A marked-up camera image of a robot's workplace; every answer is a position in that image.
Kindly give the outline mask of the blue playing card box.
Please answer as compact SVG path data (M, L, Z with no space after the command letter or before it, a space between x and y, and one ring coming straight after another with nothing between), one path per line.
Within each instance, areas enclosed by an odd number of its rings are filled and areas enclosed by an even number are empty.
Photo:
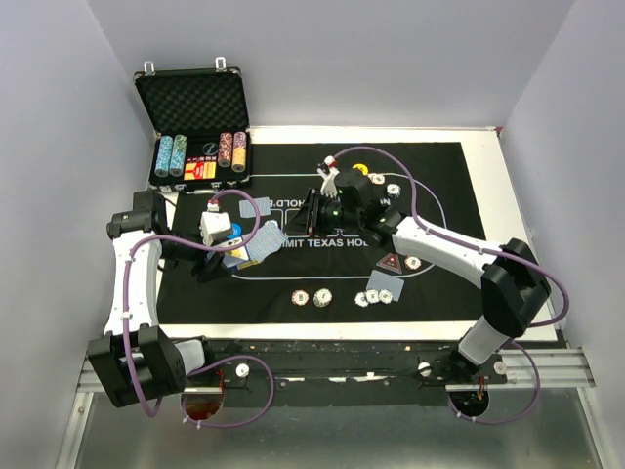
M259 264L261 261L252 259L245 246L226 252L223 258L223 267L229 272L241 271Z

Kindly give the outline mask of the yellow big blind button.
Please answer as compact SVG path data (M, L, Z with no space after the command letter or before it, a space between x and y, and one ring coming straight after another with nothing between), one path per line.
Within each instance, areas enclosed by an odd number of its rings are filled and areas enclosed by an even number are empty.
M357 163L353 165L353 169L360 171L363 175L368 175L369 170L368 167L362 163Z

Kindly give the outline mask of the blue small blind button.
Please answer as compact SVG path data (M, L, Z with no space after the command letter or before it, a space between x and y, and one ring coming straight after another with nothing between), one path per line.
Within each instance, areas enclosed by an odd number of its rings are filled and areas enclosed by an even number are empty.
M232 227L232 237L240 237L242 235L242 228L237 224L237 223L233 223L231 225Z

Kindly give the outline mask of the blue backed card fan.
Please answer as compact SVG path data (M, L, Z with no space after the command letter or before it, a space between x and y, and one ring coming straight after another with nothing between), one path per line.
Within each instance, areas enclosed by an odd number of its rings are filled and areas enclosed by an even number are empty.
M288 236L282 231L275 220L266 221L245 245L249 259L261 263L268 256L279 251Z

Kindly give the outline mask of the red triangular dealer button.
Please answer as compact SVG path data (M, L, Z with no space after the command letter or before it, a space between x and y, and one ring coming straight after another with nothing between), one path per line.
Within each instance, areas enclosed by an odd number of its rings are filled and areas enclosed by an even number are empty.
M389 253L385 255L376 263L376 266L395 274L402 274L401 262L396 253Z

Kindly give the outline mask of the blue backed card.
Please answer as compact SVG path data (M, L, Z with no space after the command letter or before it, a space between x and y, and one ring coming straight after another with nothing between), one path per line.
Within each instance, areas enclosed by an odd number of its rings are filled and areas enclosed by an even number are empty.
M261 217L267 217L271 214L271 200L268 197L254 198L254 202L242 199L238 202L239 216L242 219L251 219L259 213Z
M388 290L391 292L394 302L398 302L404 287L404 279L399 276L391 276L380 271L371 272L366 289Z

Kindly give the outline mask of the blue backed card bottom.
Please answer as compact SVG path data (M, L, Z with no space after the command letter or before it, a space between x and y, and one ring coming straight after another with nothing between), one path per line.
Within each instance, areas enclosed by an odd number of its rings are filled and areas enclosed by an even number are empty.
M391 292L394 302L398 302L404 287L404 279L399 276L391 276L380 271L371 272L366 289L388 290Z

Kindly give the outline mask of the blue poker chip stack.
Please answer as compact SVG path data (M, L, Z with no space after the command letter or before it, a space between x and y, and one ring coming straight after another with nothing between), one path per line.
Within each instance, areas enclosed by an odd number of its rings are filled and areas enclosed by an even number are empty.
M389 305L393 301L393 294L388 289L367 289L365 291L358 292L354 298L354 303L360 308L366 308L370 305L376 304Z

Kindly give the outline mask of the red poker chip stack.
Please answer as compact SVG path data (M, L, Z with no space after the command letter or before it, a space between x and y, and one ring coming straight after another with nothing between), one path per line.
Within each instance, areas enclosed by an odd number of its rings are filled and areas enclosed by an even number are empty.
M291 302L299 307L307 305L309 303L309 300L309 293L302 289L294 291L291 295Z

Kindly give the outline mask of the grey poker chip stack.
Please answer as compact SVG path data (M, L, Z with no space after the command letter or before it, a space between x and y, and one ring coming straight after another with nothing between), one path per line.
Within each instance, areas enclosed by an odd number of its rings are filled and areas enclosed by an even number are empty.
M313 303L318 308L327 307L332 301L333 295L328 288L321 288L313 296Z

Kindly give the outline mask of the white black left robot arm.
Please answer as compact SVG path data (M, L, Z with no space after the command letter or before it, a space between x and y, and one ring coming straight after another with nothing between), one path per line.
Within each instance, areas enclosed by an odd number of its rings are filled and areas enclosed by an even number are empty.
M129 211L106 226L115 256L113 301L102 337L89 342L87 358L116 407L179 394L187 379L209 384L217 371L204 337L170 339L159 325L157 272L163 259L201 259L232 232L229 215L210 201L199 218L198 234L172 241L166 199L152 190L137 192Z

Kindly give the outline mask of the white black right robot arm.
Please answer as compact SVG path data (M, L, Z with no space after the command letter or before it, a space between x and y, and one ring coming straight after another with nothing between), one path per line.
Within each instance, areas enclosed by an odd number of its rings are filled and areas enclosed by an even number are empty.
M470 282L481 292L482 314L450 352L449 374L469 383L504 344L522 337L551 294L529 246L516 238L498 245L416 220L385 201L356 169L321 174L286 224L290 235L360 235L370 245L413 256Z

